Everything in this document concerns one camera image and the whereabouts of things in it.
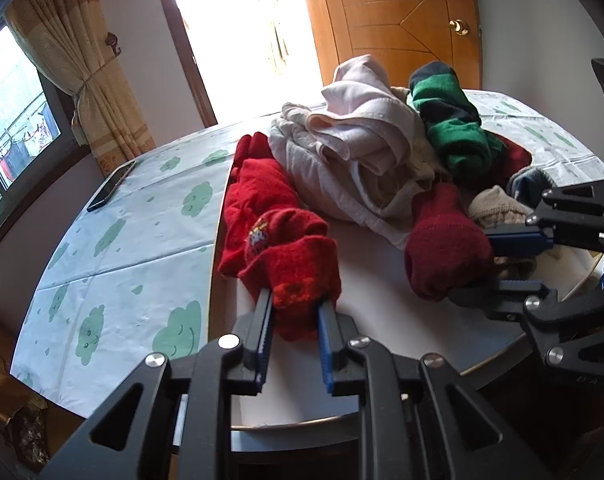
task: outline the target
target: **wall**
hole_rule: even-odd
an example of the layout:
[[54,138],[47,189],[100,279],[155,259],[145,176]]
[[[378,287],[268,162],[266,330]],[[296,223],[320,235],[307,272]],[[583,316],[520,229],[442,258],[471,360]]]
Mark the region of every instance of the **wall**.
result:
[[477,0],[483,87],[561,124],[604,161],[604,95],[592,57],[604,38],[578,0]]
[[160,0],[100,0],[118,58],[160,146],[203,127]]
[[104,181],[88,155],[55,181],[0,242],[0,323],[17,334],[51,254]]

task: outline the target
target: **door knob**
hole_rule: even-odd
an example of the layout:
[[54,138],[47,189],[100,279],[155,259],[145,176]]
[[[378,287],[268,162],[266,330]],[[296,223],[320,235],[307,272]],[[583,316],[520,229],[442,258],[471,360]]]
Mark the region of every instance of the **door knob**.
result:
[[448,22],[448,27],[458,36],[466,36],[468,34],[468,23],[464,20],[451,20]]

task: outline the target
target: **wooden door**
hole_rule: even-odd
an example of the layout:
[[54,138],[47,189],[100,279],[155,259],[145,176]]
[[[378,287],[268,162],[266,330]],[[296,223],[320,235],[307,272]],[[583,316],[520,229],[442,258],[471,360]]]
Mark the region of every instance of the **wooden door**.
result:
[[[371,54],[394,86],[440,59],[454,67],[463,88],[482,87],[482,44],[475,0],[306,0],[322,80],[335,67]],[[462,20],[461,35],[451,20]]]

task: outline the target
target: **black phone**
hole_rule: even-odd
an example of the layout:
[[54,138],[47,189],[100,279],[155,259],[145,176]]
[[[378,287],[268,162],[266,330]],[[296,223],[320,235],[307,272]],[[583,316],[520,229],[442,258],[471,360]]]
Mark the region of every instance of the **black phone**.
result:
[[91,212],[96,210],[97,208],[102,207],[109,201],[113,192],[117,189],[120,183],[127,177],[127,174],[131,172],[136,162],[131,160],[128,164],[125,164],[121,168],[117,168],[109,179],[104,183],[102,188],[98,191],[98,194],[95,195],[91,203],[86,207],[87,212]]

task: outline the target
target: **red sock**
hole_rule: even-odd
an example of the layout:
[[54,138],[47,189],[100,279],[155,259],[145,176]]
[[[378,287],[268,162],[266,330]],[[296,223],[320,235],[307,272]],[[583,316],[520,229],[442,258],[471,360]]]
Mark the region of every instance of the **red sock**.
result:
[[484,190],[495,185],[506,189],[509,178],[533,162],[533,156],[525,148],[506,137],[494,135],[506,145],[506,150],[495,161],[490,171],[473,184],[474,189]]
[[239,277],[255,300],[261,289],[273,291],[275,331],[287,341],[316,337],[318,302],[335,302],[341,292],[337,246],[327,232],[315,213],[286,208],[261,215],[246,239]]
[[454,184],[440,182],[430,191],[415,195],[413,218],[404,264],[417,296],[440,301],[451,288],[467,285],[490,272],[490,242],[464,214]]
[[261,133],[240,139],[231,181],[224,197],[226,238],[218,270],[235,278],[245,266],[244,242],[259,215],[270,209],[299,207],[299,199]]

